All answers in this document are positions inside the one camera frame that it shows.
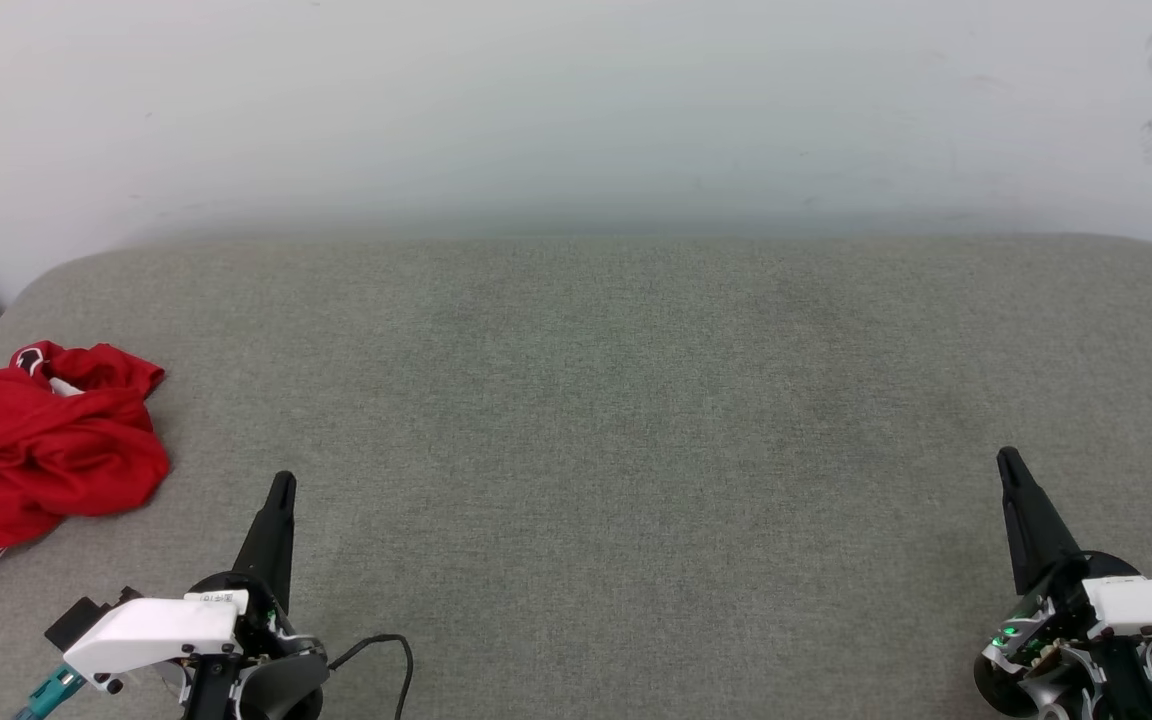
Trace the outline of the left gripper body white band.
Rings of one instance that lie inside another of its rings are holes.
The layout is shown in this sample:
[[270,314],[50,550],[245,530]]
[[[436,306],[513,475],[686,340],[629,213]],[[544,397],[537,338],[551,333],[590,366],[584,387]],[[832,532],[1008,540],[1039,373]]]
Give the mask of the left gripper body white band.
[[65,664],[101,688],[142,667],[179,664],[184,694],[229,679],[233,694],[314,694],[325,647],[297,632],[262,579],[218,573],[179,598],[115,602],[67,643]]

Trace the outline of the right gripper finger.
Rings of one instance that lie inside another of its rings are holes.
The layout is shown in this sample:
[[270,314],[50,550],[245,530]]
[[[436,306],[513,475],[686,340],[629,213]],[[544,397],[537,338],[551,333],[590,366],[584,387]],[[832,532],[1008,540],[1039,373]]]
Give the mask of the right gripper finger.
[[1011,584],[1016,596],[1024,596],[1041,579],[1044,568],[1049,564],[1041,548],[1044,532],[1037,525],[1048,500],[1018,448],[1002,447],[998,450],[998,475],[1002,486]]
[[1049,562],[1044,568],[1043,575],[1048,571],[1052,564],[1064,560],[1066,556],[1078,555],[1082,552],[1078,543],[1075,541],[1070,530],[1066,526],[1064,520],[1061,520],[1056,507],[1052,505],[1049,497],[1047,500],[1048,503],[1043,507],[1041,518],[1037,521],[1038,528],[1043,529],[1044,532],[1041,548]]

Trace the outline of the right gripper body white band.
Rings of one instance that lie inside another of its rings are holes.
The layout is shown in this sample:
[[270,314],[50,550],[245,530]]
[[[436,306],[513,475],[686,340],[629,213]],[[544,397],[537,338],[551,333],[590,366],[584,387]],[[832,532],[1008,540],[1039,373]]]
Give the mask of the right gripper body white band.
[[1152,639],[1152,578],[1106,552],[1053,562],[1036,583],[1064,638]]

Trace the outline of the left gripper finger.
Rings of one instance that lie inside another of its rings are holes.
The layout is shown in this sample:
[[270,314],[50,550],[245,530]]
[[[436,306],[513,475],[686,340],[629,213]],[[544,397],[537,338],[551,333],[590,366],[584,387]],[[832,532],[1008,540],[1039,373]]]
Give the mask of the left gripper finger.
[[266,582],[282,611],[291,611],[291,559],[294,552],[294,497],[297,480],[291,471],[278,471],[271,482],[266,510],[270,511],[270,560]]
[[233,571],[262,579],[276,601],[285,601],[285,471],[271,480],[268,497],[248,528]]

